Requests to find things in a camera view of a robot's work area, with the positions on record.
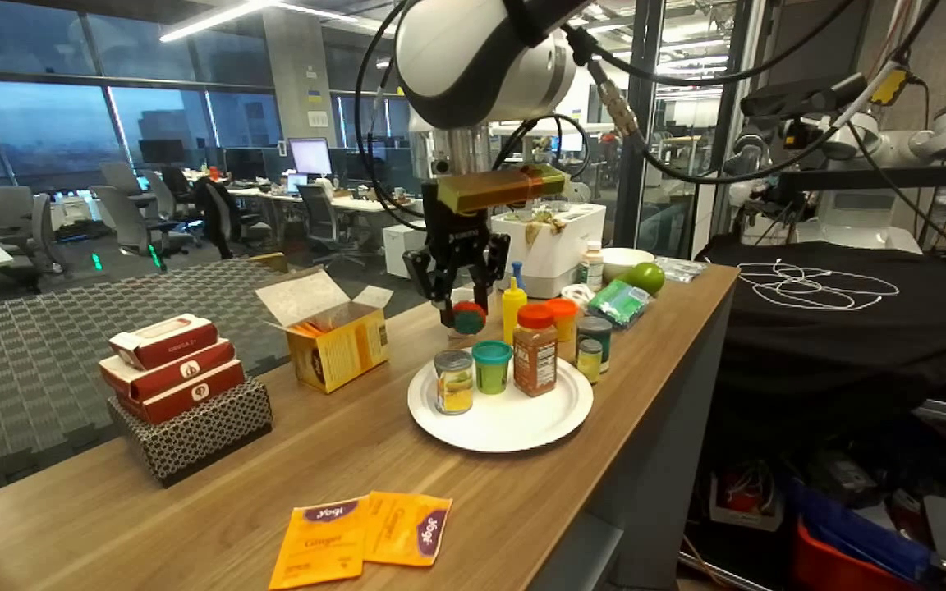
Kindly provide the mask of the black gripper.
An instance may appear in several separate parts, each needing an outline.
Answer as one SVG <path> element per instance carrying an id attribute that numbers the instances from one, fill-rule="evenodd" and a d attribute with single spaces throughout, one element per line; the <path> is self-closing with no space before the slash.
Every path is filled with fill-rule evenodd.
<path id="1" fill-rule="evenodd" d="M 444 203 L 422 211 L 422 244 L 405 253 L 408 275 L 435 305 L 440 321 L 454 325 L 454 282 L 474 275 L 474 303 L 490 311 L 493 282 L 505 268 L 510 236 L 490 230 L 485 213 L 454 213 Z"/>

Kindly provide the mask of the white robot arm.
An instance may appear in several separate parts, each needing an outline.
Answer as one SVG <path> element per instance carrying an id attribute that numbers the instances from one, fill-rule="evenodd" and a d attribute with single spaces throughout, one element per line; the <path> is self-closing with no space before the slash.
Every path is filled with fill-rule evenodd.
<path id="1" fill-rule="evenodd" d="M 444 136 L 444 164 L 421 187 L 428 240 L 405 255 L 411 280 L 460 335 L 485 325 L 490 290 L 510 240 L 490 230 L 493 207 L 516 207 L 563 184 L 547 164 L 482 164 L 490 121 L 547 115 L 573 79 L 558 34 L 589 0 L 411 0 L 393 34 L 396 79 L 414 112 Z"/>

